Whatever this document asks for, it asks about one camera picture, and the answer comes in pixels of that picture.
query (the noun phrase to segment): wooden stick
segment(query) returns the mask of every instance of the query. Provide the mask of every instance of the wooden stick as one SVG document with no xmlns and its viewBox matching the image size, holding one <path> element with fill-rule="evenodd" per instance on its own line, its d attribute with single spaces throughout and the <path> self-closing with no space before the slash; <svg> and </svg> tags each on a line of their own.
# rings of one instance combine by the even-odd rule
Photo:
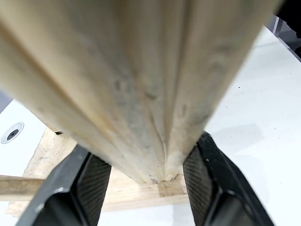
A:
<svg viewBox="0 0 301 226">
<path fill-rule="evenodd" d="M 173 179 L 278 0 L 0 0 L 0 85 L 138 182 Z"/>
<path fill-rule="evenodd" d="M 0 201 L 27 201 L 36 194 L 43 179 L 0 175 Z"/>
</svg>

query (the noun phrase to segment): wooden plank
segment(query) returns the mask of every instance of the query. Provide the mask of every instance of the wooden plank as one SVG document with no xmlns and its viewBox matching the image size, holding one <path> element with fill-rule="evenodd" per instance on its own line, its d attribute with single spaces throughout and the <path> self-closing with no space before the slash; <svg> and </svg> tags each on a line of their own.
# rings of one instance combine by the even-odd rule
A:
<svg viewBox="0 0 301 226">
<path fill-rule="evenodd" d="M 51 130 L 46 129 L 23 177 L 46 178 L 75 145 L 76 141 L 65 134 L 56 136 Z M 32 196 L 33 193 L 30 193 L 18 198 L 19 201 L 29 201 Z M 182 174 L 170 182 L 138 184 L 119 170 L 112 168 L 102 210 L 133 209 L 183 202 L 188 202 L 188 196 Z M 29 202 L 11 202 L 6 213 L 19 217 L 28 204 Z"/>
<path fill-rule="evenodd" d="M 169 181 L 277 2 L 0 0 L 0 85 L 134 180 Z"/>
<path fill-rule="evenodd" d="M 43 183 L 43 179 L 0 175 L 0 201 L 29 200 Z"/>
</svg>

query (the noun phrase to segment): dark stain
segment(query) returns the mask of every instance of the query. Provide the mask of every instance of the dark stain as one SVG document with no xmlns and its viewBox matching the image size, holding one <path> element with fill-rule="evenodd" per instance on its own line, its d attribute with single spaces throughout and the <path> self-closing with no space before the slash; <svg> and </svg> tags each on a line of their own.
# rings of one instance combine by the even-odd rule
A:
<svg viewBox="0 0 301 226">
<path fill-rule="evenodd" d="M 157 97 L 155 95 L 151 94 L 151 93 L 145 92 L 144 94 L 146 95 L 146 97 L 148 99 L 151 99 L 151 100 L 157 99 Z"/>
<path fill-rule="evenodd" d="M 157 184 L 157 183 L 158 183 L 158 181 L 155 180 L 155 179 L 152 179 L 152 178 L 151 178 L 150 180 L 152 181 L 153 184 Z"/>
<path fill-rule="evenodd" d="M 117 81 L 114 83 L 114 85 L 115 85 L 115 89 L 116 89 L 116 90 L 121 91 L 120 81 L 119 81 L 119 80 L 117 80 Z"/>
<path fill-rule="evenodd" d="M 187 110 L 187 106 L 186 106 L 186 105 L 183 105 L 183 106 L 182 106 L 182 117 L 185 116 L 186 110 Z"/>
</svg>

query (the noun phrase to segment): light wood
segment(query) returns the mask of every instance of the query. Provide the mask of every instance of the light wood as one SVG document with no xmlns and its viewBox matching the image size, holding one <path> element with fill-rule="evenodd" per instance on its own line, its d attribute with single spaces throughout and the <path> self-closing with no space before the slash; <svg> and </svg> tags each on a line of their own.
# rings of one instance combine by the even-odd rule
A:
<svg viewBox="0 0 301 226">
<path fill-rule="evenodd" d="M 0 0 L 0 86 L 137 182 L 173 179 L 278 0 Z"/>
<path fill-rule="evenodd" d="M 0 201 L 30 200 L 43 179 L 0 175 Z"/>
<path fill-rule="evenodd" d="M 76 142 L 65 134 L 56 136 L 51 130 L 46 129 L 23 177 L 46 178 L 51 170 L 73 150 L 75 145 Z M 30 193 L 22 197 L 18 196 L 18 198 L 19 201 L 31 200 L 32 196 L 33 193 Z M 173 181 L 165 181 L 157 185 L 138 184 L 117 169 L 112 168 L 102 211 L 184 202 L 188 202 L 188 196 L 182 174 Z M 11 202 L 6 213 L 19 217 L 28 204 L 29 202 Z"/>
</svg>

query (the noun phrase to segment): white table surface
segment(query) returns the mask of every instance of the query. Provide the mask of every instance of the white table surface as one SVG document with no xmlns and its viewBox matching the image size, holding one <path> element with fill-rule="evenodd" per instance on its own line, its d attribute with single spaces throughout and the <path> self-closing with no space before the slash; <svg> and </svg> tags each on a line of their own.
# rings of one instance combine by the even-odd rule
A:
<svg viewBox="0 0 301 226">
<path fill-rule="evenodd" d="M 206 131 L 242 170 L 275 225 L 301 225 L 301 63 L 266 28 Z M 24 146 L 21 140 L 15 140 Z M 24 158 L 30 159 L 33 152 L 34 149 L 28 151 Z M 19 172 L 24 169 L 20 164 Z M 7 220 L 5 225 L 15 221 L 0 215 L 0 221 L 3 220 Z M 101 214 L 99 225 L 120 224 L 194 225 L 188 203 Z"/>
</svg>

